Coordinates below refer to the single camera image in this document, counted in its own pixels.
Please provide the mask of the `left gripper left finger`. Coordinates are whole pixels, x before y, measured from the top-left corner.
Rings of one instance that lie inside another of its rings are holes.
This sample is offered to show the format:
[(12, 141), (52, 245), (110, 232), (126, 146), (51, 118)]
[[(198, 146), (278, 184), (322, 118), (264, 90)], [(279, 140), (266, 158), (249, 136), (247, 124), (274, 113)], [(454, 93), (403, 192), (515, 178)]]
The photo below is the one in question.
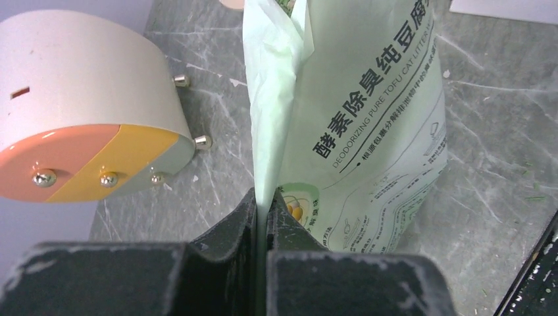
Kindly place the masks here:
[(1, 287), (2, 315), (252, 315), (255, 191), (189, 242), (45, 242)]

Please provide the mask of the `green cat litter bag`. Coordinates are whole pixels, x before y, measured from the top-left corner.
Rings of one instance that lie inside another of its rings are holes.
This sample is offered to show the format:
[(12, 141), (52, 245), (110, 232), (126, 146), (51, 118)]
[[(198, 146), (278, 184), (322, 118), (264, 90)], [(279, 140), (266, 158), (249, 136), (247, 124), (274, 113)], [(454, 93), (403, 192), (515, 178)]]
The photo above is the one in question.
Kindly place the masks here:
[(433, 1), (246, 1), (255, 197), (331, 251), (396, 249), (447, 165)]

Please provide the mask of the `beige litter box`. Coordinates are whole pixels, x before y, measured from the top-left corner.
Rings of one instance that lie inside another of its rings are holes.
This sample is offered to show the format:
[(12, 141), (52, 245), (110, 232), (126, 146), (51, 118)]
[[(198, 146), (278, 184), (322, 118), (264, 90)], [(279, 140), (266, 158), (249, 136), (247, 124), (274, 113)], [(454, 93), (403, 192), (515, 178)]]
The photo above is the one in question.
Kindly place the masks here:
[(245, 7), (245, 0), (220, 0), (222, 5), (227, 9), (242, 11)]

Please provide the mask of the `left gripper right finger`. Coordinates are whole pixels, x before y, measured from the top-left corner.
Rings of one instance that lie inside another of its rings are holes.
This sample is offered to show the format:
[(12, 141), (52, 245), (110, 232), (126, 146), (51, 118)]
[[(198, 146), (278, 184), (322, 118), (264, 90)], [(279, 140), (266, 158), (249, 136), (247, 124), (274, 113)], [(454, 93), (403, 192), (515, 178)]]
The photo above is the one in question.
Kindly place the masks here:
[(328, 251), (288, 213), (280, 192), (266, 234), (266, 315), (456, 314), (431, 260)]

